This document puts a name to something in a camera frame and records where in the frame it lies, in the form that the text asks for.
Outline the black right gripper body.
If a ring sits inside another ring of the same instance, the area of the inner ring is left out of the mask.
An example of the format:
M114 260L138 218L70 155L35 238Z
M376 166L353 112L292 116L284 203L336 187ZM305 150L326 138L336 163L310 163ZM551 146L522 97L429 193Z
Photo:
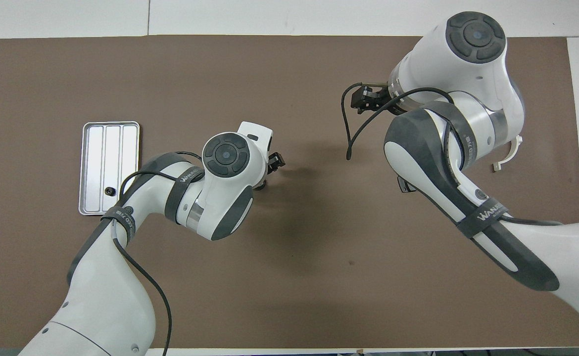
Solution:
M366 110L377 111L391 100L387 83L366 84Z

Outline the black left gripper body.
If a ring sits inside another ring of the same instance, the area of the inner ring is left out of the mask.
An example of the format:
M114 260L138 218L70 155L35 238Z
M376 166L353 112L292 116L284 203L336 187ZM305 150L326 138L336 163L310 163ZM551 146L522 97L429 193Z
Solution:
M279 168L285 166L287 163L279 152L274 152L268 157L267 174L277 171Z

